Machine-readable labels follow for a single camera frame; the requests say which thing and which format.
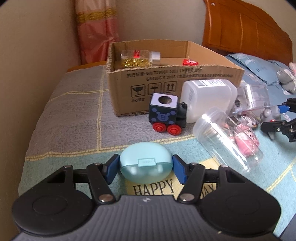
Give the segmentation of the light blue earbuds case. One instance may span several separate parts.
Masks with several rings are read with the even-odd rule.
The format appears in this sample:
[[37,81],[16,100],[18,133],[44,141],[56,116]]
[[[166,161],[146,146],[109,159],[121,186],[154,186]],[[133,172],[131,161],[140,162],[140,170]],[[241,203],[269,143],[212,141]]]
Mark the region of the light blue earbuds case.
[[161,181],[172,169],[172,154],[158,143],[135,143],[120,154],[120,171],[127,180],[134,183],[150,184]]

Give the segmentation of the red toy train car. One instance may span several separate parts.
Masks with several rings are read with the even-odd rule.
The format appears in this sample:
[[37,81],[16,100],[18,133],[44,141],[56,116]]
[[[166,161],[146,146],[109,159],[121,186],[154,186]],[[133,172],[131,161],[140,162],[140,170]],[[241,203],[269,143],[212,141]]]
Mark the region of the red toy train car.
[[190,59],[184,59],[183,60],[183,66],[197,66],[199,63],[197,61],[193,61]]

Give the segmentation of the clear capsule bottle silver cap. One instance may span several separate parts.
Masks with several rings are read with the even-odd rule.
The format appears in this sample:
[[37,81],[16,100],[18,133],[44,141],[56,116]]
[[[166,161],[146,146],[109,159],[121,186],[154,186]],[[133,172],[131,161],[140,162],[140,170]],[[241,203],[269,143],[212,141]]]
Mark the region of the clear capsule bottle silver cap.
[[161,53],[149,50],[123,50],[121,66],[123,68],[148,68],[160,65]]

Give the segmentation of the grey plush toy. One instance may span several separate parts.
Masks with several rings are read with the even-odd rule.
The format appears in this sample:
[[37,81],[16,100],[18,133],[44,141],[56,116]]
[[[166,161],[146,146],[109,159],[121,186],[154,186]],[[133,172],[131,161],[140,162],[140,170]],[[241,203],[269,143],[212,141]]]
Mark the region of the grey plush toy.
[[295,76],[287,68],[280,68],[276,73],[281,86],[288,92],[295,94]]

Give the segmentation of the pink fabric item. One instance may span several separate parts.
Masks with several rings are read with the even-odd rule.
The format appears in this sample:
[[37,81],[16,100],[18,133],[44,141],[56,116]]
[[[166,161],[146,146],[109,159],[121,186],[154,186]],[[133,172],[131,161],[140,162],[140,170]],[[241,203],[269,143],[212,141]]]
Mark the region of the pink fabric item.
[[296,77],[296,64],[290,62],[290,63],[289,63],[289,68],[290,68],[292,74]]

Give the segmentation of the blue floral bed sheet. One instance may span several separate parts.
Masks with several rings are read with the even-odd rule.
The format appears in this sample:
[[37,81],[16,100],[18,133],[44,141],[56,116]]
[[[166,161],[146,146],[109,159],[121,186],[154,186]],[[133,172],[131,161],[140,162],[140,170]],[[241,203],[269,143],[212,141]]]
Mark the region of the blue floral bed sheet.
[[[263,82],[260,78],[256,77],[252,72],[247,70],[245,67],[242,67],[242,65],[238,64],[239,67],[244,69],[244,74],[241,81],[245,81],[248,84],[263,84],[266,85],[269,99],[270,99],[270,106],[273,105],[280,105],[281,103],[285,102],[288,98],[294,98],[295,94],[292,94],[288,91],[286,91],[278,82],[274,85],[267,85],[265,82]],[[253,114],[256,117],[259,117],[259,115],[256,115],[255,111],[253,111]]]

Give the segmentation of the pink toy in cup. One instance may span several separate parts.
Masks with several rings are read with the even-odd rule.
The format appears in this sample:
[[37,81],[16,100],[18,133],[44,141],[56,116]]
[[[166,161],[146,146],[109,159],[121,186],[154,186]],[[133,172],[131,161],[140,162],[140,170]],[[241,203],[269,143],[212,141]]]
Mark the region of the pink toy in cup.
[[259,150],[259,140],[254,131],[247,125],[240,123],[236,127],[234,140],[239,151],[245,157],[252,156]]

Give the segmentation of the blue floral pillow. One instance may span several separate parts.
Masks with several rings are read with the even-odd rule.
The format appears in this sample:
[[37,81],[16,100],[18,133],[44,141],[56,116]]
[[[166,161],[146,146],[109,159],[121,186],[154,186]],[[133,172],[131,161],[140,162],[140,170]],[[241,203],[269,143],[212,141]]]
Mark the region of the blue floral pillow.
[[240,64],[247,70],[252,72],[256,77],[260,78],[267,85],[278,83],[277,72],[280,68],[290,70],[290,68],[276,60],[264,60],[256,56],[235,53],[225,56],[228,60],[235,64]]

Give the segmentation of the clear plastic cup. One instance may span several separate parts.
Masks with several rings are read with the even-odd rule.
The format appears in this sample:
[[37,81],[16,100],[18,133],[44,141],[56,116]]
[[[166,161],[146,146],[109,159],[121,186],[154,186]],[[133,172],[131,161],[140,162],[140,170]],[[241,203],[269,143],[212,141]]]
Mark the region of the clear plastic cup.
[[245,157],[239,151],[234,135],[240,123],[213,107],[195,122],[193,135],[216,162],[246,174],[260,163],[263,152],[259,148],[254,155]]

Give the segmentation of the grey checked table mat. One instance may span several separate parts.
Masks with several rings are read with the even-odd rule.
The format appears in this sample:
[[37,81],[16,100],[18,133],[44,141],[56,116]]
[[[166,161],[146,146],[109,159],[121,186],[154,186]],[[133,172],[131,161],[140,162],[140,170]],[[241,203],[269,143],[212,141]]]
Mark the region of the grey checked table mat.
[[[260,130],[255,133],[263,159],[247,178],[280,203],[281,217],[275,229],[279,235],[295,215],[295,143],[281,133],[273,140]],[[18,192],[25,193],[64,165],[84,169],[104,163],[137,142],[159,143],[185,162],[218,167],[193,136],[192,125],[172,136],[155,132],[145,114],[117,117],[104,66],[69,72],[55,88],[33,131]]]

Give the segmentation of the blue black toy train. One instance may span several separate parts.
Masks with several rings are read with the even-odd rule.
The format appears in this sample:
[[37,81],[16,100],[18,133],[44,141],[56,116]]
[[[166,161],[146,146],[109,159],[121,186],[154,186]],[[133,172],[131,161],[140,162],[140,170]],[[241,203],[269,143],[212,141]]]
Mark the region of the blue black toy train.
[[156,132],[178,136],[186,127],[187,107],[176,95],[154,93],[149,103],[149,122]]

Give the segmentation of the white translucent plastic bottle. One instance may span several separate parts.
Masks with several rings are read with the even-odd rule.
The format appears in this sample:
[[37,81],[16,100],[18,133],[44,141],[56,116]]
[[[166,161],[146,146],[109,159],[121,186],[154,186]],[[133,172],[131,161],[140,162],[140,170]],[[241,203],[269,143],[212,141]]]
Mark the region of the white translucent plastic bottle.
[[187,104],[187,123],[195,123],[213,107],[229,113],[236,98],[237,87],[227,79],[188,80],[181,92],[181,102]]

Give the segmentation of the wooden bed headboard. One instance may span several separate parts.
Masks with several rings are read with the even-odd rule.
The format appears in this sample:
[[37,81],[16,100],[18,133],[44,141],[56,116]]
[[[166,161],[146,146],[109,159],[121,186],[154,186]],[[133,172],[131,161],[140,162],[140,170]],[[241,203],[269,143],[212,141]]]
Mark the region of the wooden bed headboard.
[[221,53],[243,53],[288,64],[292,41],[275,20],[244,1],[205,1],[203,46]]

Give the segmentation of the open cardboard box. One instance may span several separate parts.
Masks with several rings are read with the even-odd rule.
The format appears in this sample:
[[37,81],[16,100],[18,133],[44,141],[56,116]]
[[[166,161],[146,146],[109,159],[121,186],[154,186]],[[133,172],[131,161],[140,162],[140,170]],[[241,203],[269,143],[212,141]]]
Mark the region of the open cardboard box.
[[[123,50],[149,50],[161,53],[158,66],[123,68]],[[197,66],[183,66],[183,60]],[[114,42],[107,58],[107,83],[116,116],[147,113],[153,93],[180,96],[183,83],[198,79],[227,79],[239,86],[244,69],[226,57],[191,41],[136,40]]]

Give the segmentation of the pink patterned curtain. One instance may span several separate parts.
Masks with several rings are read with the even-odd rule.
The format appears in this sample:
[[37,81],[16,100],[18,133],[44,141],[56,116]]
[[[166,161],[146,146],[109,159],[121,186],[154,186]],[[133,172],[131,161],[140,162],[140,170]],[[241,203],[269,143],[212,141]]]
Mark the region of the pink patterned curtain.
[[119,41],[117,9],[112,0],[75,1],[75,17],[83,64],[104,61]]

